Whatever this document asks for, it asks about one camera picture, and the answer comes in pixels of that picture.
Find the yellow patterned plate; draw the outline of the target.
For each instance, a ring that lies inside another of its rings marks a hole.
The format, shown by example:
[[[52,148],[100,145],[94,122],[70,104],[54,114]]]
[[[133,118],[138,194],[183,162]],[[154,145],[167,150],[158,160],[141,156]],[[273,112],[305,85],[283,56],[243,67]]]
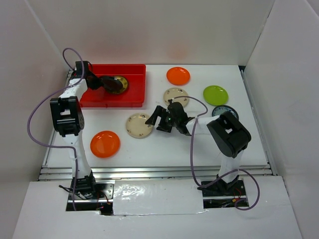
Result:
[[[129,86],[128,80],[123,76],[114,76],[116,85],[111,88],[111,94],[122,94],[125,92]]]

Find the black plate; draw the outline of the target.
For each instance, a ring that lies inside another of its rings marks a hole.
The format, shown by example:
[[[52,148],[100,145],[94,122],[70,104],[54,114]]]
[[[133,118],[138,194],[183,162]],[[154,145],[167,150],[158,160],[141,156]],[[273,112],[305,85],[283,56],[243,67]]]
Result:
[[[116,85],[113,76],[101,76],[103,79],[101,82],[104,83],[104,89],[110,93],[111,88]]]

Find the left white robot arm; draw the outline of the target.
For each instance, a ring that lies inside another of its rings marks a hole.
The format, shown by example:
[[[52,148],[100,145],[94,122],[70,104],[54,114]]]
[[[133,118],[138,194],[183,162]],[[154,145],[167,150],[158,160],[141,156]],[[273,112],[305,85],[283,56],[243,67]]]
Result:
[[[98,194],[98,185],[83,146],[82,130],[85,122],[79,103],[88,89],[96,90],[102,86],[100,79],[91,70],[92,64],[88,61],[77,61],[68,88],[59,97],[50,100],[54,129],[70,147],[69,158],[72,165],[70,192],[85,199],[92,199]]]

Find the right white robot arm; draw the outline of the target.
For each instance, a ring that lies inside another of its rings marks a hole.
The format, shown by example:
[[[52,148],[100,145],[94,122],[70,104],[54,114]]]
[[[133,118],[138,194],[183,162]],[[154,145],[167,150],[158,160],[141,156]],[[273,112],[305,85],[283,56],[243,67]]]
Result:
[[[146,125],[154,126],[160,118],[157,130],[170,133],[172,128],[183,135],[191,137],[190,166],[191,173],[198,190],[217,188],[222,195],[230,194],[239,179],[240,160],[243,151],[251,141],[250,132],[231,113],[223,112],[214,117],[201,118],[203,114],[190,117],[179,102],[171,103],[166,109],[157,106],[153,114],[146,120]],[[223,154],[217,178],[207,184],[197,181],[193,164],[194,138],[199,134],[209,134],[213,143]]]

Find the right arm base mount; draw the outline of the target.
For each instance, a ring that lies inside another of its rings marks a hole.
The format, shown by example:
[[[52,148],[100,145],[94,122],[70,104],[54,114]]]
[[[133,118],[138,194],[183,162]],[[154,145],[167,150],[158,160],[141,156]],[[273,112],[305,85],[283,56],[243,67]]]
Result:
[[[232,208],[237,203],[238,207],[248,207],[244,182],[237,176],[232,182],[225,183],[222,179],[206,188],[197,188],[202,192],[203,207]]]

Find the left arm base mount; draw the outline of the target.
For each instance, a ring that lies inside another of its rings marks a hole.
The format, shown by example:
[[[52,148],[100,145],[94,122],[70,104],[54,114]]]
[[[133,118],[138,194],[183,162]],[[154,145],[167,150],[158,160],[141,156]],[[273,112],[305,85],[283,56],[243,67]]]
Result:
[[[95,191],[76,191],[73,194],[73,187],[58,187],[67,193],[66,211],[97,211],[101,215],[111,216],[113,214],[114,183],[96,183]]]

